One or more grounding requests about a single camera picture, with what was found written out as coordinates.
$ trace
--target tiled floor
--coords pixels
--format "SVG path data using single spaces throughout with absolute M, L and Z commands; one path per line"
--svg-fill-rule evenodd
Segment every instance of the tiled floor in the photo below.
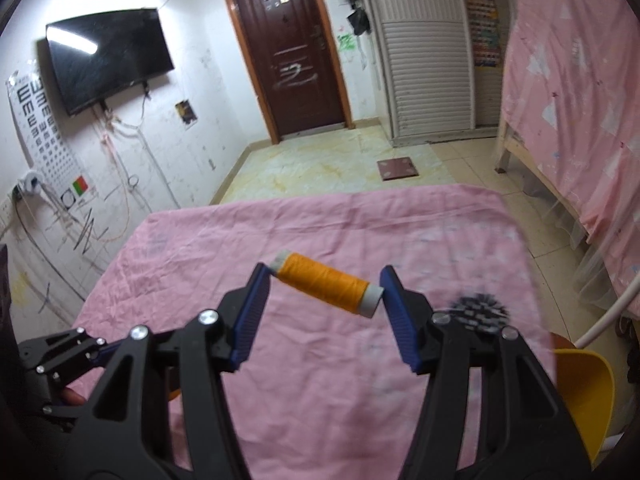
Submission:
M 495 139 L 471 139 L 391 148 L 379 127 L 287 140 L 253 152 L 222 202 L 456 182 L 496 190 L 527 237 L 549 330 L 576 340 L 603 313 L 581 303 L 572 288 L 582 254 L 571 249 L 565 231 L 543 221 L 536 200 L 523 193 L 522 165 L 514 157 L 506 174 L 495 173 L 494 145 Z M 376 161 L 398 156 L 410 156 L 420 176 L 382 182 Z M 611 431 L 617 432 L 630 415 L 634 396 L 626 382 L 628 348 L 610 329 L 590 349 L 609 361 L 616 377 Z

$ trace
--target tv screen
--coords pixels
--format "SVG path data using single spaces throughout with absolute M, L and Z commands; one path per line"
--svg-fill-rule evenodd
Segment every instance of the tv screen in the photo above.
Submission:
M 116 10 L 47 25 L 66 112 L 174 69 L 157 9 Z

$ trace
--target wooden bed frame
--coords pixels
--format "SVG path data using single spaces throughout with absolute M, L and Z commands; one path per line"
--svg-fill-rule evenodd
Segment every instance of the wooden bed frame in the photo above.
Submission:
M 504 117 L 500 115 L 500 125 L 498 126 L 498 138 L 494 155 L 494 168 L 497 173 L 505 173 L 507 171 L 512 154 L 554 194 L 571 216 L 579 220 L 578 212 L 574 209 L 574 206 L 562 196 L 556 189 L 556 186 L 538 169 L 529 150 L 520 139 L 520 136 L 507 124 Z

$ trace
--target white wall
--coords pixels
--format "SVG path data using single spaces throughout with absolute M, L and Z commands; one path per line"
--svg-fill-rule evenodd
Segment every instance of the white wall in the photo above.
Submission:
M 105 10 L 157 7 L 164 1 L 23 0 L 0 36 L 0 77 L 8 78 L 26 60 L 36 58 L 36 42 L 43 38 L 47 23 Z M 146 103 L 143 127 L 149 145 L 183 207 L 207 205 L 247 145 L 247 138 L 226 95 L 223 73 L 210 49 L 209 37 L 204 33 L 200 10 L 199 0 L 171 0 L 160 11 L 176 70 L 167 78 L 151 81 L 152 101 Z M 148 211 L 142 200 L 136 200 L 124 191 L 113 161 L 98 140 L 91 111 L 69 118 L 57 102 L 56 89 L 47 88 L 47 92 L 65 139 L 87 169 L 97 190 L 96 198 L 79 207 L 74 214 L 83 218 L 92 208 L 95 231 L 99 234 L 109 227 L 104 239 L 117 239 L 108 243 L 92 242 L 91 250 L 82 257 L 79 251 L 73 250 L 79 228 L 63 226 L 53 218 L 52 208 L 46 202 L 29 200 L 20 211 L 47 256 L 66 279 L 86 295 L 101 270 Z M 189 130 L 184 129 L 174 108 L 185 98 L 191 101 L 199 116 L 199 122 Z M 108 104 L 127 122 L 137 123 L 142 90 L 140 87 L 129 89 L 109 99 Z M 24 175 L 28 164 L 6 96 L 0 98 L 0 117 L 0 194 L 4 196 Z M 114 142 L 130 173 L 140 177 L 138 189 L 151 208 L 154 211 L 173 208 L 140 143 L 117 137 Z M 106 199 L 118 186 L 119 189 Z M 23 339 L 64 328 L 75 319 L 81 301 L 42 261 L 18 226 L 14 221 L 2 242 L 7 243 L 10 250 L 12 317 L 17 336 Z M 47 284 L 50 284 L 51 305 L 40 312 Z
M 334 30 L 334 41 L 337 42 L 338 35 L 353 34 L 353 28 L 347 20 L 353 11 L 346 0 L 324 0 L 329 12 L 332 29 Z M 366 43 L 369 41 L 365 36 L 361 38 L 362 49 L 366 52 Z M 377 117 L 376 99 L 374 97 L 374 75 L 372 72 L 372 60 L 370 56 L 366 60 L 366 68 L 363 68 L 363 57 L 358 50 L 340 53 L 340 63 L 344 82 L 349 94 L 351 114 L 353 120 L 369 119 Z
M 387 138 L 394 137 L 393 124 L 388 106 L 388 92 L 386 91 L 386 77 L 383 66 L 380 36 L 382 33 L 374 19 L 374 0 L 362 0 L 362 5 L 369 15 L 371 33 L 366 37 L 366 54 L 371 62 L 371 77 L 373 79 L 373 95 L 376 107 L 376 116 Z
M 254 87 L 242 57 L 238 37 L 233 28 L 225 0 L 200 0 L 210 44 L 220 70 L 229 99 L 237 112 L 242 131 L 249 142 L 269 138 L 264 118 L 258 105 Z M 334 32 L 334 41 L 340 34 L 352 33 L 347 20 L 352 10 L 342 0 L 325 0 Z M 363 49 L 366 38 L 362 39 Z M 351 105 L 353 120 L 377 117 L 371 60 L 362 67 L 359 51 L 341 52 L 340 62 Z
M 244 63 L 225 0 L 199 0 L 211 50 L 220 67 L 226 93 L 249 142 L 269 139 L 258 97 Z

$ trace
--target white louvered door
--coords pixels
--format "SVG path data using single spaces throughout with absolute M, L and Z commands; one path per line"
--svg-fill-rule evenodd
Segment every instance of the white louvered door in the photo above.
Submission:
M 462 0 L 371 3 L 394 136 L 474 128 L 473 67 Z

